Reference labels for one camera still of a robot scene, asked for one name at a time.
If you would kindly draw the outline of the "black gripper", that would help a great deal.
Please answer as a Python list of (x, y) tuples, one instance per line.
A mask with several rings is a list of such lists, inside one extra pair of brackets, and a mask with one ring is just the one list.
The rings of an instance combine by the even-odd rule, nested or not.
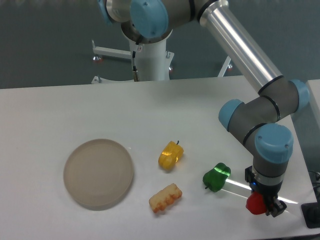
[(264, 196), (266, 216), (277, 217), (287, 209), (286, 203), (278, 199), (278, 193), (283, 183), (283, 175), (267, 177), (260, 174), (253, 166), (249, 166), (245, 169), (244, 178), (253, 192), (258, 192)]

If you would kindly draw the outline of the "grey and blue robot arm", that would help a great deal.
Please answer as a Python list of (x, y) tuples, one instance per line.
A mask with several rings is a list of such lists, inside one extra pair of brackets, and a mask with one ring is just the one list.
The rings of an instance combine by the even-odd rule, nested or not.
[(155, 51), (139, 56), (139, 48), (165, 40), (173, 29), (192, 21), (208, 29), (258, 93), (248, 103), (228, 101), (218, 114), (223, 127), (253, 156), (252, 165), (245, 170), (245, 181), (251, 188), (246, 208), (258, 215), (282, 214), (287, 206), (278, 193), (294, 137), (279, 120), (308, 104), (307, 86), (284, 78), (232, 14), (226, 0), (100, 0), (98, 6), (105, 22), (121, 23), (130, 40), (136, 82), (169, 78), (169, 68), (155, 59)]

